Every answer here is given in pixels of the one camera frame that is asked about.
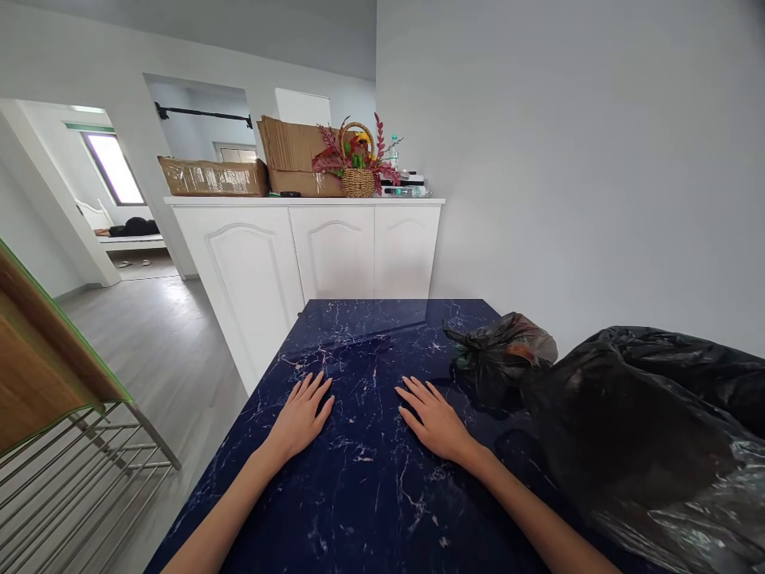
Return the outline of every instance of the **black plastic bag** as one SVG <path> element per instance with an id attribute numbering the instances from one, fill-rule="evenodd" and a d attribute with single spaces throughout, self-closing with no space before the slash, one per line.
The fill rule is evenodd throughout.
<path id="1" fill-rule="evenodd" d="M 508 393 L 517 392 L 522 376 L 532 369 L 549 368 L 558 359 L 552 336 L 520 313 L 509 313 L 464 335 L 444 324 L 444 333 L 457 342 L 455 369 L 486 407 L 503 407 Z"/>
<path id="2" fill-rule="evenodd" d="M 521 391 L 593 526 L 674 572 L 765 572 L 765 360 L 612 327 Z"/>

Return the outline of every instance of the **basket handle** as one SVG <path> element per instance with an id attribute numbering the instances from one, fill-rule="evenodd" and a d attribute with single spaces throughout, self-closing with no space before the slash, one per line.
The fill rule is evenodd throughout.
<path id="1" fill-rule="evenodd" d="M 340 157 L 343 160 L 343 165 L 346 164 L 347 157 L 345 155 L 345 143 L 343 142 L 343 138 L 345 137 L 345 132 L 348 131 L 348 128 L 362 128 L 364 130 L 364 133 L 367 134 L 367 137 L 369 138 L 369 145 L 372 147 L 372 149 L 375 148 L 375 139 L 372 137 L 372 133 L 369 131 L 369 128 L 365 126 L 364 124 L 360 124 L 359 122 L 350 122 L 349 124 L 346 124 L 343 126 L 343 129 L 340 130 L 340 133 L 337 135 L 338 139 L 340 140 Z"/>

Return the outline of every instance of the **white bed frame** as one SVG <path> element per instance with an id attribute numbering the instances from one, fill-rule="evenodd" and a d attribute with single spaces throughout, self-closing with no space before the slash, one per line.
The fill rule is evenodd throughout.
<path id="1" fill-rule="evenodd" d="M 100 209 L 96 209 L 93 206 L 88 205 L 85 202 L 81 202 L 79 199 L 74 200 L 80 207 L 80 212 L 85 217 L 85 221 L 88 222 L 91 229 L 108 229 L 114 226 L 112 218 L 109 216 L 109 212 L 106 211 L 104 204 L 98 199 L 98 206 Z M 120 241 L 113 243 L 100 242 L 105 251 L 126 251 L 126 250 L 145 250 L 145 249 L 158 249 L 167 247 L 164 239 L 152 239 L 147 241 L 146 239 L 136 241 Z"/>

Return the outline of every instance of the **stainless steel rack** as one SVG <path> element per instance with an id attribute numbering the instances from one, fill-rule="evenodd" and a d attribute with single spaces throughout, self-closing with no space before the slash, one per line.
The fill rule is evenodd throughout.
<path id="1" fill-rule="evenodd" d="M 0 459 L 0 572 L 108 572 L 180 467 L 135 404 L 70 415 Z"/>

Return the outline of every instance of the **curtain rod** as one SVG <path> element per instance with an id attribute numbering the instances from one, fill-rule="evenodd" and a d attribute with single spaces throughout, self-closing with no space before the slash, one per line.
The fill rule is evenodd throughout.
<path id="1" fill-rule="evenodd" d="M 252 116 L 232 116 L 230 114 L 219 114 L 214 112 L 200 112 L 199 110 L 190 110 L 185 108 L 165 108 L 164 106 L 159 105 L 159 102 L 154 103 L 157 106 L 157 113 L 159 114 L 159 118 L 161 120 L 169 120 L 169 116 L 167 115 L 168 112 L 174 112 L 174 113 L 185 113 L 190 114 L 192 116 L 209 116 L 209 117 L 219 117 L 223 120 L 240 120 L 247 123 L 247 127 L 252 129 L 253 128 L 253 118 Z"/>

